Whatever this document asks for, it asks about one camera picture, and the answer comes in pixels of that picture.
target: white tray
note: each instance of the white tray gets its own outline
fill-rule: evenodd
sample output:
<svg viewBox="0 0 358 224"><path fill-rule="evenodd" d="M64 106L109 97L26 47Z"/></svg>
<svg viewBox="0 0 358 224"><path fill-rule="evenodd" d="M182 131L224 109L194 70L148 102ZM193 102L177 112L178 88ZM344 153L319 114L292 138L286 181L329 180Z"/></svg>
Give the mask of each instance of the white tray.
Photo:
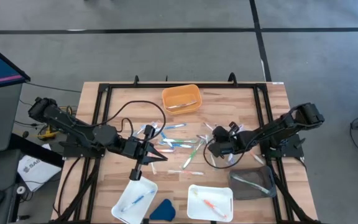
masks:
<svg viewBox="0 0 358 224"><path fill-rule="evenodd" d="M208 207L203 199L210 201L220 209L227 218L218 215L212 208ZM203 187L190 185L187 198L187 216L192 219L231 222L233 219L233 191L228 188Z"/></svg>
<svg viewBox="0 0 358 224"><path fill-rule="evenodd" d="M121 209L132 203L140 195L155 190L152 195L146 195L140 202L122 213ZM139 181L130 180L117 204L111 209L111 214L127 224L140 224L152 203L158 187L154 182L141 177Z"/></svg>

